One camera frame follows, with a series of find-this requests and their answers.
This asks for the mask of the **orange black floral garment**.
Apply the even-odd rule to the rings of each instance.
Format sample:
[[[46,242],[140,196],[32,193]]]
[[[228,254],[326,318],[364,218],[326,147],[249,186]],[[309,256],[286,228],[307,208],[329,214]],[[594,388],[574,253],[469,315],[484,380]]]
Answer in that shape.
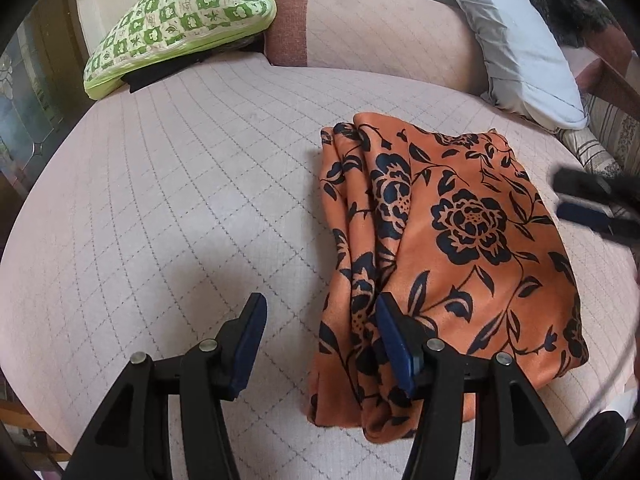
[[[470,356],[503,351],[535,387],[588,360],[576,278],[536,186],[495,130],[446,136],[378,113],[321,133],[321,201],[336,265],[311,363],[308,419],[408,437],[375,303]]]

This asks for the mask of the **striped beige bedding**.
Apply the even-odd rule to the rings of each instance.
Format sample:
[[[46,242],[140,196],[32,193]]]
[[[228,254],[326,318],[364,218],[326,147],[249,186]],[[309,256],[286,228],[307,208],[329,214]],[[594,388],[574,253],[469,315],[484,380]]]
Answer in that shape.
[[[556,137],[590,174],[638,177],[638,120],[589,93],[582,96],[582,105],[589,118],[587,127],[562,130]]]

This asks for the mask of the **grey white pillow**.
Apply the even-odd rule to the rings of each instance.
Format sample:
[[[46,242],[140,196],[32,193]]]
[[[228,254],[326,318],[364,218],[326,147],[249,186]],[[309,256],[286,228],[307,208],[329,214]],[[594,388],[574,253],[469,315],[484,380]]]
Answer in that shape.
[[[456,1],[482,49],[490,104],[552,132],[585,128],[575,77],[529,0]]]

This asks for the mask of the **dark furry cushion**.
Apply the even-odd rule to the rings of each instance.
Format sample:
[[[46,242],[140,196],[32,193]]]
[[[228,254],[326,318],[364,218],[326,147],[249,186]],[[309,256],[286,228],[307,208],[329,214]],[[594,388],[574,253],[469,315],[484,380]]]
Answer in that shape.
[[[599,0],[529,0],[560,46],[582,48],[592,32],[619,28],[613,14]]]

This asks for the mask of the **pink quilted bolster cushion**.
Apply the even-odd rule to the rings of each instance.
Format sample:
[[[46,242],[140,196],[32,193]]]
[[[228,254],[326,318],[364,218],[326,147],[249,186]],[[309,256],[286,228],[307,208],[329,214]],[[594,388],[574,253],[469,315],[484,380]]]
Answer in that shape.
[[[276,0],[265,56],[277,66],[397,76],[480,96],[482,50],[462,13],[435,0]]]

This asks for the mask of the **stained glass wooden door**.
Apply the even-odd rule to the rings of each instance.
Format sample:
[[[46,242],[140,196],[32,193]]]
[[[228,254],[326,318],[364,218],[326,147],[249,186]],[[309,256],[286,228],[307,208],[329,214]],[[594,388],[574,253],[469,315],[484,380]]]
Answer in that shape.
[[[39,0],[1,53],[1,240],[43,168],[91,106],[76,0]]]

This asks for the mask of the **black cloth under pillow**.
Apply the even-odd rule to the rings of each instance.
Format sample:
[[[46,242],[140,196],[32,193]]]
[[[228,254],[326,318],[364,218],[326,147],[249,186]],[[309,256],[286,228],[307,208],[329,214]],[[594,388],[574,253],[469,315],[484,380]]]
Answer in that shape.
[[[157,81],[161,81],[180,70],[201,63],[207,60],[212,55],[212,50],[194,52],[186,55],[177,56],[170,60],[150,64],[148,66],[138,68],[132,72],[126,73],[120,80],[124,84],[128,84],[129,92],[134,93],[143,88],[149,87],[150,84],[155,84]]]

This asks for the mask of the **green white patterned pillow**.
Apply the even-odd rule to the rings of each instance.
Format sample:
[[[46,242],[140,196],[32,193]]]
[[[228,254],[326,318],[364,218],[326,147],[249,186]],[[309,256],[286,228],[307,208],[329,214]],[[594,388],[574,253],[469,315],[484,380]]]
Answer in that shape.
[[[103,99],[135,70],[254,36],[276,16],[276,0],[138,0],[89,56],[85,92]]]

